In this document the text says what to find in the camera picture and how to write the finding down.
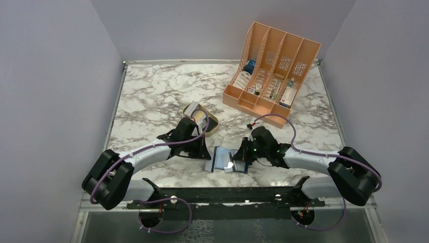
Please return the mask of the blue leather card holder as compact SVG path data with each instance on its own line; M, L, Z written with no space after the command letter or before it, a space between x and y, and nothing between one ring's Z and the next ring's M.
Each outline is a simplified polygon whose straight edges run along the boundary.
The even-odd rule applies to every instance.
M243 161L233 160L237 149L215 146L211 154L211 160L205 164L205 171L214 172L215 169L225 173L237 172L247 174L249 164Z

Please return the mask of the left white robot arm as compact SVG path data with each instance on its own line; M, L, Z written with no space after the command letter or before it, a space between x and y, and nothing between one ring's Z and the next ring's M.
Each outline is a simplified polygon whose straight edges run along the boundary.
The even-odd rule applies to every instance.
M187 153L193 159L211 159L205 133L191 118L182 118L169 132L159 135L148 145L125 153L107 149L101 153L81 187L90 195L92 204L111 210L122 201L140 200L147 208L158 204L159 194L150 182L132 181L132 176L155 163Z

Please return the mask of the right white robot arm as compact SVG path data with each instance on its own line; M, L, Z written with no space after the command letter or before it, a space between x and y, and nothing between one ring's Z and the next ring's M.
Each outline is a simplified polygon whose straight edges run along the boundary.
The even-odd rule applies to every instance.
M322 173L323 177L306 179L292 192L292 200L304 206L318 197L343 197L363 206L379 189L380 173L355 149L345 146L340 151L294 149L279 143L265 127L252 130L244 137L232 160L251 164L265 158L272 166L285 169L305 169Z

